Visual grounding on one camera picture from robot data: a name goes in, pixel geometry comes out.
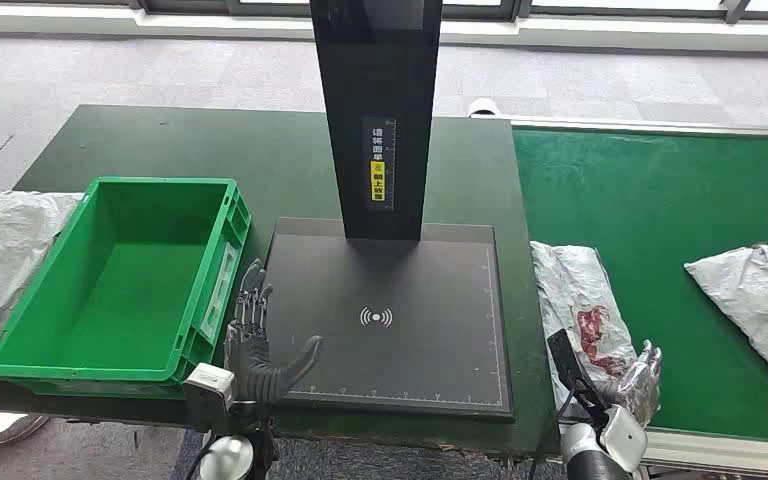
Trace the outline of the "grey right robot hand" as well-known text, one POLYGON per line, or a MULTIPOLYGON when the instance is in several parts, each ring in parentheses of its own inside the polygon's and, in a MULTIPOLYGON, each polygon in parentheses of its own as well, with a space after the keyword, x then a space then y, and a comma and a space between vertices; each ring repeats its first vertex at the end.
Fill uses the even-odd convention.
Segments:
POLYGON ((598 387, 601 398, 627 409, 647 427, 660 410, 663 353, 645 340, 638 358, 620 377, 598 387))

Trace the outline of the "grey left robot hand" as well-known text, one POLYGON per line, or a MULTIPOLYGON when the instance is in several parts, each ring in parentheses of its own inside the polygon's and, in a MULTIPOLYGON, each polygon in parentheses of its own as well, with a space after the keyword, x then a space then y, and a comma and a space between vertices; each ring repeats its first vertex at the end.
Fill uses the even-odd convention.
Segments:
POLYGON ((224 366, 235 375, 239 401, 274 404, 280 401, 318 363, 324 338, 311 336, 287 364, 271 360, 266 319, 273 286, 265 282, 264 262, 247 267, 226 329, 224 366))

